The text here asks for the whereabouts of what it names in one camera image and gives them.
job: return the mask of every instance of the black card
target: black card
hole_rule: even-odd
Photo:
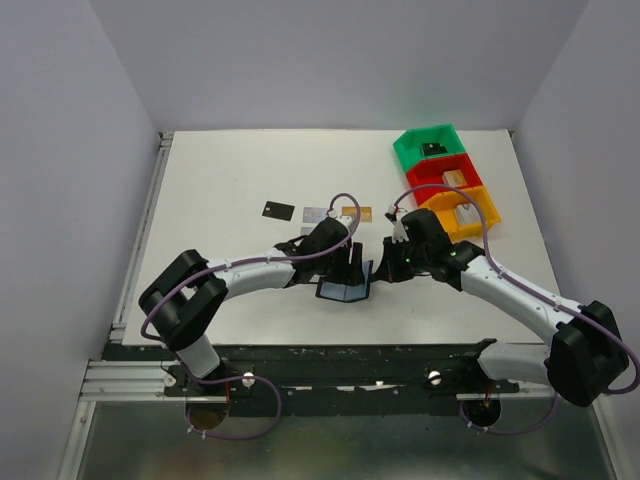
[[[295,208],[293,205],[286,205],[284,203],[267,202],[262,211],[262,216],[286,220],[288,222],[291,220],[291,217],[293,217]]]
[[[423,143],[422,144],[422,156],[430,157],[432,155],[441,155],[447,153],[447,149],[439,143]]]

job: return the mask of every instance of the storage bin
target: storage bin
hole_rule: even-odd
[[[463,189],[465,193],[471,196],[484,213],[487,220],[487,226],[491,228],[496,223],[500,223],[500,214],[496,210],[489,192],[482,187],[472,187]],[[480,222],[471,225],[458,225],[458,220],[454,212],[454,208],[460,204],[469,203],[466,198],[456,192],[438,193],[429,200],[420,205],[421,208],[428,208],[435,212],[442,224],[442,227],[449,234],[452,242],[457,242],[467,237],[478,237],[482,235],[482,224]]]
[[[423,144],[440,144],[446,152],[425,155]],[[405,173],[425,158],[434,159],[465,153],[456,129],[451,124],[407,130],[393,142],[393,149]]]
[[[460,170],[464,175],[467,184],[460,188],[482,186],[482,180],[480,180],[478,172],[466,153],[434,158],[433,160],[422,160],[407,172],[407,180],[412,188],[427,183],[443,183],[442,175],[451,170]],[[446,191],[448,190],[444,188],[424,188],[413,192],[413,196],[416,199],[416,204],[422,205],[437,193]]]

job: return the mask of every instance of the white enclosure wall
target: white enclosure wall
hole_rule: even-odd
[[[590,2],[514,137],[562,293],[608,303],[636,352],[639,27],[637,0]],[[629,382],[629,373],[617,383]],[[633,454],[639,400],[637,392],[614,400]]]
[[[157,135],[86,0],[0,14],[0,478],[55,478]]]
[[[91,0],[162,130],[512,128],[585,0]]]

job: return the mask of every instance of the gold card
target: gold card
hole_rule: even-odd
[[[342,207],[342,215],[356,217],[356,207]],[[360,221],[364,223],[373,222],[371,207],[360,207]]]

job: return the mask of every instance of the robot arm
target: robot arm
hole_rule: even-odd
[[[308,283],[315,275],[333,273],[340,259],[348,259],[349,241],[329,255],[314,257],[344,240],[352,218],[327,217],[303,239],[276,245],[254,257],[209,261],[196,250],[180,254],[143,292],[138,305],[150,315],[160,303],[164,306],[153,315],[151,324],[165,346],[176,354],[191,373],[202,379],[220,370],[221,361],[205,331],[220,305],[233,297],[268,288],[287,288]],[[212,266],[227,266],[201,275],[176,295],[165,299],[174,288]]]
[[[571,403],[587,406],[627,368],[628,358],[617,345],[580,319],[507,282],[503,271],[495,271],[491,266],[482,248],[466,241],[452,244],[433,212],[418,209],[394,220],[394,236],[383,241],[384,255],[372,281],[404,282],[428,272],[436,281],[493,304],[544,342],[544,345],[484,342],[474,357],[479,367],[474,371],[482,377],[479,380],[547,384]],[[281,243],[265,252],[260,257],[264,260],[246,259],[245,265],[238,265],[242,264],[240,259],[233,262],[234,267],[202,276],[189,285],[195,290],[192,296],[187,298],[183,292],[174,295],[151,323],[167,348],[196,377],[219,374],[223,370],[221,361],[205,330],[222,302],[255,290],[308,283],[314,275],[337,278],[338,283],[349,285],[350,279],[343,273],[354,273],[348,265],[352,245],[345,244],[329,255],[314,257],[343,240],[349,233],[349,223],[350,217],[327,218],[300,243],[298,240]],[[307,259],[297,261],[296,257]],[[345,259],[349,267],[346,270],[342,268]],[[227,259],[210,263],[232,264]],[[143,293],[140,307],[150,314],[177,285],[208,268],[207,260],[198,252],[184,252]],[[351,280],[368,283],[369,277],[355,272],[358,273]],[[510,272],[509,275],[531,291],[554,297],[521,277]],[[585,307],[560,297],[555,299],[620,336],[613,314],[599,302]]]
[[[569,402],[588,406],[628,367],[629,359],[618,345],[566,311],[581,312],[620,338],[606,305],[594,301],[583,306],[499,264],[496,271],[482,248],[466,241],[452,244],[435,213],[427,209],[392,221],[394,236],[384,239],[383,260],[374,278],[402,282],[428,272],[436,281],[496,306],[544,342],[543,346],[497,342],[486,347],[477,361],[489,379],[551,385]],[[506,280],[505,272],[512,281]],[[516,287],[513,279],[529,292]],[[536,294],[553,299],[555,305],[542,302]]]

